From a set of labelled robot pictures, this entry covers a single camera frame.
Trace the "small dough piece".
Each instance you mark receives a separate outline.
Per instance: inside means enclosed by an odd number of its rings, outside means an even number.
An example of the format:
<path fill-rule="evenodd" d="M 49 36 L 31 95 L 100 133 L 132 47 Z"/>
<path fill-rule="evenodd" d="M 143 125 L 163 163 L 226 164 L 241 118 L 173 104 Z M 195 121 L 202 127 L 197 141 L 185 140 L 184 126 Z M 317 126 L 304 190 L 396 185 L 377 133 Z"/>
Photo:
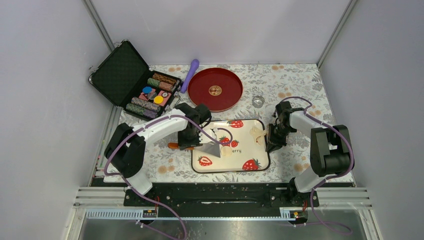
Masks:
<path fill-rule="evenodd" d="M 253 126 L 250 131 L 249 134 L 252 136 L 253 141 L 260 145 L 263 146 L 265 144 L 265 138 L 267 135 L 267 130 L 266 129 L 259 129 L 258 127 Z"/>

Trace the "metal spatula orange handle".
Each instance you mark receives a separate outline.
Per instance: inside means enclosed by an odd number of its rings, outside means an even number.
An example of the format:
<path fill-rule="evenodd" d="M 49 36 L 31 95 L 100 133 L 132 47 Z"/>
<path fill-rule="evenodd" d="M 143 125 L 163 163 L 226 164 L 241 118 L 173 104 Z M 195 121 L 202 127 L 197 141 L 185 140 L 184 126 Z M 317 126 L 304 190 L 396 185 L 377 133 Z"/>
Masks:
<path fill-rule="evenodd" d="M 170 149 L 179 150 L 177 149 L 177 142 L 170 142 L 167 144 L 167 147 Z M 217 142 L 217 140 L 215 141 L 215 143 L 209 143 L 204 146 L 189 148 L 188 150 L 180 150 L 180 151 L 192 151 L 192 150 L 200 151 L 205 154 L 209 154 L 218 158 L 221 157 L 220 144 Z"/>

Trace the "strawberry pattern white tray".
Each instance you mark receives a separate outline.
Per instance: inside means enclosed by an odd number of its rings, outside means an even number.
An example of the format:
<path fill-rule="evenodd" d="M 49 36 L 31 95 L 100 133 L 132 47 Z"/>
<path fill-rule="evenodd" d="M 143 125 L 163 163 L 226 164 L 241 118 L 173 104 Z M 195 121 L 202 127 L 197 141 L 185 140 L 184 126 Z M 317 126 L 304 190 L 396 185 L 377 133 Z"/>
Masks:
<path fill-rule="evenodd" d="M 232 149 L 231 156 L 216 157 L 201 151 L 192 151 L 191 166 L 197 173 L 250 172 L 266 170 L 270 164 L 264 145 L 258 145 L 250 135 L 252 127 L 266 130 L 259 119 L 216 120 L 212 121 L 206 130 L 212 130 L 216 139 L 224 146 Z"/>

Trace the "round red lacquer plate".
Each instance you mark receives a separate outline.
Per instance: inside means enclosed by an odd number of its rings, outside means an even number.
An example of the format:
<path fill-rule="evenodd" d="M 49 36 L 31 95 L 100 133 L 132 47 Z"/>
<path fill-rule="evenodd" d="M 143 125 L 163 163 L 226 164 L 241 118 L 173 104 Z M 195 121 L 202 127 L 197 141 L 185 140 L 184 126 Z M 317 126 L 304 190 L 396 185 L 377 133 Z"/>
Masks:
<path fill-rule="evenodd" d="M 189 99 L 196 106 L 203 104 L 211 112 L 224 112 L 241 99 L 244 87 L 232 71 L 219 67 L 199 71 L 187 87 Z"/>

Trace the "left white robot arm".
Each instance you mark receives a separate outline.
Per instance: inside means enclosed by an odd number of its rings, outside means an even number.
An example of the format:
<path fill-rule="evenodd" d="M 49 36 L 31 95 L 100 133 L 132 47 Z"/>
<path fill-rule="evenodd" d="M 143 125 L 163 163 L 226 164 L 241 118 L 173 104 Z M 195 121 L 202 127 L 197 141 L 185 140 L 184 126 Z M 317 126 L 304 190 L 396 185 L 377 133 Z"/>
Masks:
<path fill-rule="evenodd" d="M 153 183 L 142 171 L 146 149 L 155 142 L 177 133 L 178 150 L 194 148 L 206 154 L 220 157 L 220 142 L 213 130 L 200 125 L 211 118 L 209 109 L 201 104 L 191 107 L 180 103 L 170 112 L 146 123 L 117 126 L 104 152 L 107 162 L 104 174 L 110 176 L 109 166 L 116 168 L 120 176 L 136 193 L 136 199 L 144 206 L 155 200 Z"/>

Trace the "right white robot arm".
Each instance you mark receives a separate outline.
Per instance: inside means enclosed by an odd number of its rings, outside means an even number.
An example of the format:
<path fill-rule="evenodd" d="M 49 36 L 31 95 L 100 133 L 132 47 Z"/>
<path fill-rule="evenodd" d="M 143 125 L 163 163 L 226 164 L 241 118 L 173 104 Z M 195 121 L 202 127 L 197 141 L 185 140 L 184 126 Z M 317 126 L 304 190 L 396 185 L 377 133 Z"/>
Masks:
<path fill-rule="evenodd" d="M 327 180 L 348 174 L 354 167 L 355 157 L 345 125 L 329 125 L 307 113 L 307 109 L 294 108 L 288 100 L 275 106 L 275 123 L 268 126 L 265 150 L 274 152 L 287 145 L 290 133 L 300 132 L 310 140 L 310 166 L 290 181 L 287 201 L 301 205 L 307 194 Z"/>

